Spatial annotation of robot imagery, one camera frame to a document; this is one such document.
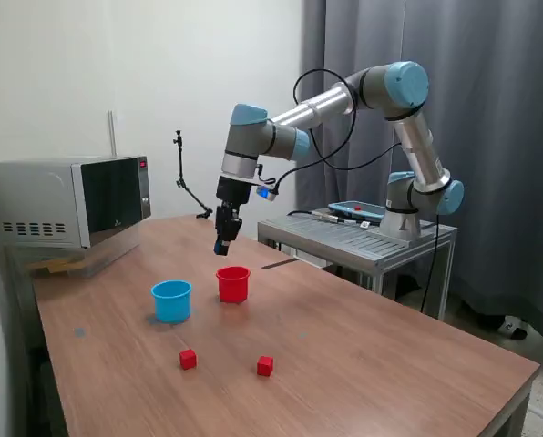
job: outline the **red cube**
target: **red cube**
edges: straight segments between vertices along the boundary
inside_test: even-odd
[[[197,354],[193,349],[187,349],[180,353],[180,367],[185,371],[197,367]]]
[[[261,376],[272,376],[273,357],[261,356],[257,360],[257,374]]]

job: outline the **wire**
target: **wire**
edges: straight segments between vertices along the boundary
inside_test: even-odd
[[[276,195],[279,194],[280,183],[283,181],[283,179],[286,176],[290,175],[291,173],[293,173],[295,171],[301,170],[303,168],[309,168],[311,166],[315,166],[316,164],[320,164],[321,162],[323,162],[324,164],[326,164],[327,166],[329,166],[331,168],[334,168],[335,170],[341,170],[341,171],[357,170],[359,168],[363,168],[363,167],[366,167],[366,166],[368,166],[370,164],[373,164],[377,159],[379,159],[379,158],[383,157],[384,155],[386,155],[394,147],[401,145],[401,143],[395,143],[392,146],[390,146],[385,152],[377,155],[375,158],[369,159],[364,164],[360,164],[358,166],[354,166],[354,167],[350,167],[350,168],[337,167],[337,166],[334,166],[333,164],[331,164],[330,162],[328,162],[328,158],[333,157],[340,150],[342,150],[342,148],[344,146],[346,146],[346,143],[348,143],[349,139],[351,138],[351,136],[353,134],[353,131],[354,131],[354,126],[356,124],[356,112],[357,112],[358,107],[357,107],[357,104],[356,104],[356,99],[354,98],[355,93],[354,93],[354,90],[351,88],[351,86],[346,82],[346,80],[342,76],[340,76],[338,73],[335,73],[334,71],[332,71],[332,70],[330,70],[328,68],[313,68],[311,70],[306,71],[305,73],[300,75],[300,77],[298,77],[298,79],[296,80],[296,82],[293,85],[293,90],[292,90],[293,101],[296,104],[299,103],[298,98],[296,97],[296,89],[297,89],[298,85],[300,84],[300,82],[306,76],[310,75],[311,73],[318,72],[318,71],[322,71],[324,73],[329,73],[329,74],[331,74],[333,76],[336,76],[341,82],[343,82],[347,86],[349,92],[351,93],[351,96],[353,96],[353,119],[351,121],[351,126],[349,128],[348,133],[346,134],[346,138],[344,139],[343,143],[339,147],[337,147],[335,150],[330,152],[328,155],[326,155],[325,157],[323,157],[322,153],[320,153],[320,149],[318,148],[318,144],[316,143],[316,137],[314,136],[314,133],[310,129],[309,132],[310,132],[310,136],[312,137],[312,143],[314,144],[314,148],[316,149],[316,153],[318,153],[318,156],[320,157],[320,159],[318,159],[316,161],[313,161],[313,162],[311,162],[309,164],[303,165],[301,167],[292,168],[291,170],[288,170],[283,175],[281,175],[280,178],[278,179],[277,183],[275,184],[275,187],[273,188],[273,191],[272,191]]]
[[[305,211],[303,209],[296,209],[295,211],[290,211],[288,214],[288,216],[291,216],[292,214],[312,214],[311,211]]]
[[[328,68],[313,68],[312,70],[308,70],[306,71],[305,73],[301,74],[300,77],[298,77],[298,79],[296,80],[295,84],[294,84],[294,88],[293,88],[293,92],[294,92],[294,95],[295,95],[295,89],[296,87],[300,84],[300,82],[302,81],[302,79],[304,79],[306,76],[310,75],[311,73],[315,73],[317,71],[323,71],[323,72],[326,72],[326,73],[330,73],[331,75],[333,76],[336,76],[341,82],[343,82],[346,87],[348,88],[349,92],[351,93],[351,96],[354,96],[354,90],[353,88],[346,82],[346,80],[344,80],[344,78],[342,76],[340,76],[338,73],[335,73],[333,72],[332,70],[329,70]],[[341,151],[343,149],[344,146],[346,146],[346,143],[348,143],[348,140],[351,138],[351,135],[353,134],[353,131],[354,131],[354,125],[356,124],[356,111],[357,111],[357,105],[356,105],[356,100],[353,99],[353,118],[351,120],[351,126],[348,130],[348,134],[346,134],[346,137],[344,138],[344,141],[343,143],[337,147],[335,150],[333,150],[332,152],[330,152],[328,155],[326,155],[325,157],[320,157],[320,159],[318,159],[317,161],[314,161],[314,162],[311,162],[309,164],[305,164],[303,166],[300,166],[300,167],[297,167],[297,168],[292,168],[291,170],[288,170],[286,171],[283,175],[280,176],[280,178],[278,179],[278,182],[276,183],[275,187],[273,188],[273,193],[274,194],[278,194],[279,192],[279,188],[280,188],[280,184],[282,183],[283,179],[290,175],[291,173],[293,173],[294,171],[298,171],[298,170],[302,170],[304,168],[309,168],[311,166],[315,166],[316,164],[320,164],[321,162],[325,162],[326,159],[336,155],[339,151]]]
[[[298,88],[298,85],[300,84],[300,81],[302,79],[305,78],[305,75],[311,73],[312,71],[323,71],[324,73],[330,73],[331,75],[334,75],[336,77],[338,77],[338,79],[345,83],[346,84],[346,81],[338,74],[334,73],[332,70],[329,70],[327,68],[316,68],[314,70],[310,70],[310,71],[307,71],[306,73],[304,73],[302,76],[298,77],[298,80],[296,80],[296,82],[293,84],[293,89],[292,89],[292,98],[293,98],[293,101],[296,105],[299,105],[300,104],[300,101],[298,101],[298,97],[296,96],[296,90]],[[356,170],[358,168],[363,168],[364,166],[368,166],[369,164],[372,164],[374,161],[373,160],[370,160],[364,164],[361,164],[359,166],[354,166],[354,167],[350,167],[350,168],[347,168],[347,167],[338,167],[338,166],[335,166],[334,164],[331,164],[330,162],[328,162],[328,157],[323,157],[323,154],[320,152],[320,148],[318,147],[318,143],[316,142],[316,137],[314,136],[314,132],[312,131],[312,129],[308,129],[308,132],[310,133],[310,137],[312,138],[312,143],[314,145],[314,148],[316,149],[316,153],[318,154],[318,156],[320,157],[320,159],[323,161],[324,164],[326,164],[328,167],[330,168],[334,168],[335,170],[342,170],[342,171],[350,171],[350,170]],[[395,146],[400,146],[401,143],[396,143],[393,145],[393,147]]]
[[[262,172],[263,172],[263,164],[258,164],[257,165],[257,177],[260,179],[260,182],[265,184],[265,185],[275,184],[275,178],[262,179],[261,178],[261,173]]]
[[[429,274],[427,275],[427,284],[425,285],[424,298],[421,300],[421,309],[419,312],[424,312],[425,298],[427,298],[427,292],[429,291],[429,284],[432,281],[432,274],[434,273],[435,255],[437,254],[437,241],[439,240],[439,215],[435,216],[435,245],[434,256],[432,257],[432,264],[429,267]]]

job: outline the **blue joint cap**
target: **blue joint cap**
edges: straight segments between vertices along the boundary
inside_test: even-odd
[[[252,107],[238,103],[231,114],[231,125],[255,125],[264,123],[268,119],[268,111],[261,107]]]
[[[310,148],[310,137],[308,133],[303,130],[296,129],[296,141],[293,145],[292,156],[290,161],[295,161],[300,158],[304,158],[308,154],[308,149]]]
[[[398,106],[418,107],[427,99],[429,79],[416,62],[393,62],[384,74],[384,87]]]
[[[415,173],[413,171],[396,171],[389,175],[389,183],[391,184],[401,179],[413,178],[414,176]]]
[[[440,216],[454,214],[464,199],[464,184],[459,180],[453,180],[444,191],[444,196],[437,205],[437,213]]]

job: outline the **metal table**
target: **metal table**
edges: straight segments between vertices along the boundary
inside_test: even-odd
[[[258,223],[258,241],[282,243],[371,278],[371,290],[383,294],[384,275],[434,251],[435,223],[421,222],[422,237],[411,244],[380,235],[378,227],[331,223],[307,215],[282,216]],[[439,226],[434,272],[425,313],[440,320],[446,311],[457,228]]]

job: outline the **tripod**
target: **tripod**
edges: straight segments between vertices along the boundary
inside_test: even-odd
[[[197,214],[197,219],[208,219],[209,216],[212,214],[213,210],[206,206],[204,203],[202,203],[199,198],[197,198],[194,194],[192,194],[192,191],[190,191],[190,188],[187,187],[187,183],[184,181],[184,177],[182,176],[182,137],[180,136],[179,130],[177,130],[177,139],[173,139],[172,142],[179,146],[179,180],[177,180],[177,187],[184,188],[185,191],[189,193],[192,198],[195,199],[200,207],[204,209],[204,212],[202,212],[201,214]]]

